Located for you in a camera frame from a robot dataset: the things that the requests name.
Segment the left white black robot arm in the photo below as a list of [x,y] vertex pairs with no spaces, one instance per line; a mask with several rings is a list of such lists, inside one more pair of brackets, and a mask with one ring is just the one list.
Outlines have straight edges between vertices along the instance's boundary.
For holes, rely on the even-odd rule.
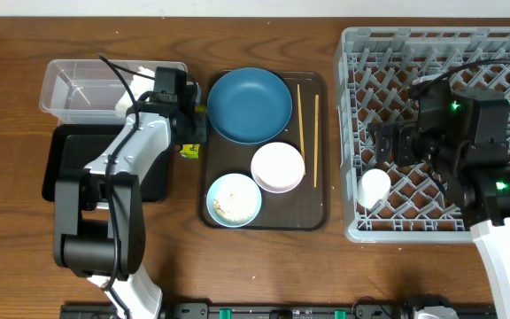
[[53,257],[98,286],[118,318],[158,318],[162,291],[143,265],[146,231],[141,188],[176,144],[206,138],[196,111],[199,87],[188,80],[145,91],[127,109],[111,143],[54,182]]

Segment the white napkin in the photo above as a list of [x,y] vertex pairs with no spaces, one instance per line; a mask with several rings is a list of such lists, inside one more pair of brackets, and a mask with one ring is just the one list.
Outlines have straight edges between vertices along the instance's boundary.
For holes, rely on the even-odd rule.
[[[139,66],[138,73],[139,75],[134,75],[133,80],[129,84],[129,88],[135,98],[139,98],[146,91],[153,90],[154,87],[155,73],[151,69]],[[115,105],[115,112],[119,117],[125,117],[128,108],[131,106],[130,96],[125,92]]]

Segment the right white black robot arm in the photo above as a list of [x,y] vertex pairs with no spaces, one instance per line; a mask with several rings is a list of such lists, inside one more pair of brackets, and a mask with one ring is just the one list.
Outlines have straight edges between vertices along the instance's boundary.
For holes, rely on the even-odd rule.
[[510,318],[510,104],[494,89],[419,89],[412,121],[371,123],[375,157],[399,167],[421,162],[444,178],[480,253],[499,318]]

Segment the yellow green snack wrapper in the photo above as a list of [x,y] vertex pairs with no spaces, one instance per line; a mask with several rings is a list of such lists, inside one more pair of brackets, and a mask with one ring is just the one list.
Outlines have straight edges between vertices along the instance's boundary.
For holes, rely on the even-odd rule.
[[[205,105],[197,105],[197,112],[205,113],[207,107]],[[180,150],[180,154],[185,159],[197,160],[199,158],[200,144],[184,144]]]

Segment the light blue bowl with food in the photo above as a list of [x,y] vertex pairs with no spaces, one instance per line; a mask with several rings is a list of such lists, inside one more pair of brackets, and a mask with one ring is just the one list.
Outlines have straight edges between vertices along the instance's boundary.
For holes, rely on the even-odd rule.
[[208,214],[227,228],[241,228],[252,222],[262,207],[259,186],[247,175],[233,173],[216,179],[205,195]]

